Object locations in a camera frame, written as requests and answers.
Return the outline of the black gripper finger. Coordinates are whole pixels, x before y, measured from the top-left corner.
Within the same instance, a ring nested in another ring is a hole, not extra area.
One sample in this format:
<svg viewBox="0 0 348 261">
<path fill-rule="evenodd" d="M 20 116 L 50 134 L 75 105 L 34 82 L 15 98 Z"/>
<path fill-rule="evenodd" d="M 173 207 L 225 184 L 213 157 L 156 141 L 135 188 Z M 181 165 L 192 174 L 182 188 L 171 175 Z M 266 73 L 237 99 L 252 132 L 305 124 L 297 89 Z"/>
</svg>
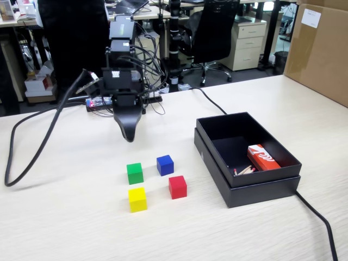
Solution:
<svg viewBox="0 0 348 261">
<path fill-rule="evenodd" d="M 135 105 L 136 105 L 137 113 L 138 113 L 139 117 L 141 117 L 142 116 L 142 112 L 144 110 L 144 103 L 143 103 L 143 100 L 142 100 L 142 96 L 141 95 L 137 95 L 135 101 L 136 101 Z"/>
<path fill-rule="evenodd" d="M 136 106 L 132 111 L 113 112 L 114 120 L 118 123 L 123 137 L 128 142 L 133 142 L 135 138 L 136 126 L 141 117 L 137 113 Z"/>
</svg>

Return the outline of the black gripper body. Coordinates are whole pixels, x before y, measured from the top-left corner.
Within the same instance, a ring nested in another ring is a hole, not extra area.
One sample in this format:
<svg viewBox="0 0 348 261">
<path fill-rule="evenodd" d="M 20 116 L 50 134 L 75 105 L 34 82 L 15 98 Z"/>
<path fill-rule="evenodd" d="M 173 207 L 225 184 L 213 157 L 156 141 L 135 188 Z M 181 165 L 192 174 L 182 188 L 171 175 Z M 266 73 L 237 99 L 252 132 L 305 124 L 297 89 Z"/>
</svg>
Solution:
<svg viewBox="0 0 348 261">
<path fill-rule="evenodd" d="M 121 92 L 112 97 L 113 112 L 132 111 L 136 105 L 136 95 L 127 92 Z"/>
</svg>

